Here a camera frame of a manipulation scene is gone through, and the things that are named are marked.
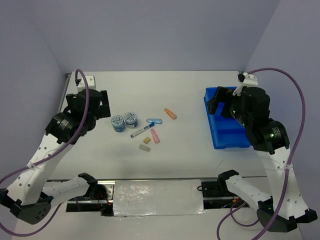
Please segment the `blue patterned tape roll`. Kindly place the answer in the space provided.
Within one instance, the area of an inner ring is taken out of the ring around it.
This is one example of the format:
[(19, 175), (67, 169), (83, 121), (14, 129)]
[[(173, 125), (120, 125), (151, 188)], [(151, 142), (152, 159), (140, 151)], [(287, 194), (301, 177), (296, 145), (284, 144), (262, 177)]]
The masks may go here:
[(138, 118), (135, 112), (127, 112), (124, 115), (124, 121), (128, 128), (134, 129), (138, 126)]
[(111, 118), (111, 125), (116, 132), (123, 132), (126, 128), (125, 120), (120, 115), (115, 115)]

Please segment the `blue white marker pen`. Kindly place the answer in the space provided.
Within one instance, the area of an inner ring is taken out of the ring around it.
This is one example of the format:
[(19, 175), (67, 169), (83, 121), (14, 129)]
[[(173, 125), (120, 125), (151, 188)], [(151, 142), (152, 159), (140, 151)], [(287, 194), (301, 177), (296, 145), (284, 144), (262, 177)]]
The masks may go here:
[(138, 131), (134, 132), (130, 135), (131, 138), (135, 138), (136, 136), (140, 135), (141, 133), (147, 131), (148, 129), (152, 128), (155, 125), (154, 122), (150, 123), (149, 125), (144, 126), (143, 128), (139, 129)]

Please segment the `small tan eraser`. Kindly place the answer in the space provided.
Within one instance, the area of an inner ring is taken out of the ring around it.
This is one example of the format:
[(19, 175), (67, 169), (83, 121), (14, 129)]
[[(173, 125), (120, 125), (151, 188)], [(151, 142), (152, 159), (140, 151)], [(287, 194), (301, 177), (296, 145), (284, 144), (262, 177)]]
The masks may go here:
[(144, 142), (145, 144), (148, 144), (150, 141), (151, 141), (151, 139), (150, 139), (149, 137), (146, 137), (146, 138), (143, 140), (143, 142)]

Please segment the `light blue clip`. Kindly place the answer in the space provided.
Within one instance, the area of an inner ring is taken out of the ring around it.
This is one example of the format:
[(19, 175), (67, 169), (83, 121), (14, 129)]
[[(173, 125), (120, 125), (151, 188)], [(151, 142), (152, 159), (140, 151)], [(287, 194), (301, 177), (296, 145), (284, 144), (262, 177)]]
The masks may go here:
[(163, 120), (161, 118), (147, 118), (146, 121), (148, 123), (154, 123), (154, 124), (162, 124)]

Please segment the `grey beige eraser block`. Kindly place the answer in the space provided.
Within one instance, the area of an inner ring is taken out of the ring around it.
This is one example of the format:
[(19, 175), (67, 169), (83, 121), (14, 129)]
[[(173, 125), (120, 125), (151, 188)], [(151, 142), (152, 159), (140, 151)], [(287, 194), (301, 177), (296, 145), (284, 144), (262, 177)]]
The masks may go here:
[(148, 147), (148, 146), (146, 146), (146, 145), (143, 145), (143, 144), (140, 144), (140, 145), (139, 145), (139, 148), (140, 148), (141, 150), (146, 151), (146, 152), (149, 152), (149, 151), (151, 150), (150, 147)]

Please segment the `orange eraser stick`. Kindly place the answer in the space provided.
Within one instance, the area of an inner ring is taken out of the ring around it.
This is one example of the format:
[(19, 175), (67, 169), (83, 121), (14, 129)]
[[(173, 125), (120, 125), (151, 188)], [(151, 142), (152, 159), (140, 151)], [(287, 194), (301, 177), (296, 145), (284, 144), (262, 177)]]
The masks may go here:
[(164, 109), (164, 112), (173, 120), (175, 120), (177, 118), (177, 115), (175, 113), (173, 113), (171, 110), (169, 110), (168, 108)]

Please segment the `pink eraser stick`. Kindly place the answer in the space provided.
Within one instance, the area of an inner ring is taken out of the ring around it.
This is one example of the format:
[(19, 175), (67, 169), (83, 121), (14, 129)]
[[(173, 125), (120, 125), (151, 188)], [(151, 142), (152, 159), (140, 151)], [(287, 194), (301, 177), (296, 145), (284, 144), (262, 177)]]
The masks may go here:
[(152, 128), (152, 129), (150, 130), (150, 132), (151, 132), (151, 135), (152, 135), (152, 138), (153, 138), (154, 142), (155, 142), (156, 144), (158, 144), (158, 143), (160, 142), (160, 138), (159, 138), (159, 136), (157, 135), (156, 131)]

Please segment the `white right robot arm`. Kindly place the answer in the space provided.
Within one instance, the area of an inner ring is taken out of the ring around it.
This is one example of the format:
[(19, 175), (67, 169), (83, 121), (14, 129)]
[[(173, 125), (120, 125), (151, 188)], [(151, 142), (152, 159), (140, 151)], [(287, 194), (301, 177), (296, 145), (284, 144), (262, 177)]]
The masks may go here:
[(217, 190), (223, 196), (239, 196), (256, 211), (260, 224), (269, 232), (288, 233), (317, 220), (315, 210), (303, 200), (293, 166), (289, 163), (290, 141), (286, 128), (270, 118), (270, 97), (259, 87), (234, 88), (219, 86), (206, 102), (208, 113), (236, 120), (250, 145), (261, 158), (271, 193), (267, 194), (244, 180), (235, 170), (217, 177)]

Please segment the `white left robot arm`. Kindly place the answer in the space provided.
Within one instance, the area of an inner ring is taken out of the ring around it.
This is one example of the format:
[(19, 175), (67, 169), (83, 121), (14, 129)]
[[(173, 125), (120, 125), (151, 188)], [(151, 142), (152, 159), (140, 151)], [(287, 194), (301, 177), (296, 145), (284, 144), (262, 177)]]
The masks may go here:
[(6, 189), (0, 191), (0, 203), (18, 219), (35, 225), (51, 208), (76, 197), (88, 200), (103, 190), (91, 175), (80, 173), (71, 180), (46, 187), (45, 183), (62, 158), (80, 137), (93, 130), (99, 119), (111, 115), (107, 91), (82, 90), (66, 95), (67, 107), (54, 115), (45, 129), (40, 146), (26, 169)]

